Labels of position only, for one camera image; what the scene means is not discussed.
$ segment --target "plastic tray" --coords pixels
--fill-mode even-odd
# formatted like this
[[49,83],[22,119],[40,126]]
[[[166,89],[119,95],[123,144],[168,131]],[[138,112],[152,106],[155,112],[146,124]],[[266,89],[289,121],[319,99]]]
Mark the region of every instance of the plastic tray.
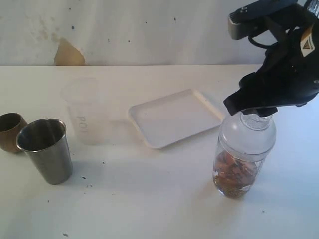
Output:
[[164,148],[217,127],[224,114],[201,92],[185,90],[132,106],[128,115],[150,148]]

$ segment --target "brown cup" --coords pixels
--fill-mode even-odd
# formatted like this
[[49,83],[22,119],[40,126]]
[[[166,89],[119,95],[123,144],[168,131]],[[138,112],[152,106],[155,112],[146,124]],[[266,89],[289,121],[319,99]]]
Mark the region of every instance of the brown cup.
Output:
[[20,152],[21,150],[17,147],[15,139],[25,126],[27,126],[27,123],[17,113],[0,116],[0,148],[9,153]]

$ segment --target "clear plastic cup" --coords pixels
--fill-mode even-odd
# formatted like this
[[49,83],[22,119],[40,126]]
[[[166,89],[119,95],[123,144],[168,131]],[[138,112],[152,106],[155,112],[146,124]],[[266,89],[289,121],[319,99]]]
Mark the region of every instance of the clear plastic cup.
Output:
[[105,143],[108,117],[99,82],[95,78],[72,80],[61,91],[77,138],[84,144]]

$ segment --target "white table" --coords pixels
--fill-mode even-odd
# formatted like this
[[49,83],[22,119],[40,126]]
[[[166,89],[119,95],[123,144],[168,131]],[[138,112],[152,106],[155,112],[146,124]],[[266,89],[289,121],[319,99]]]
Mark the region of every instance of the white table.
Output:
[[[319,97],[276,113],[276,145],[240,200],[212,183],[218,130],[153,150],[127,122],[130,106],[187,88],[222,102],[257,67],[0,67],[0,114],[63,120],[74,165],[53,186],[23,153],[0,151],[0,238],[319,238]],[[59,96],[81,76],[105,84],[114,125],[106,145],[76,140]]]

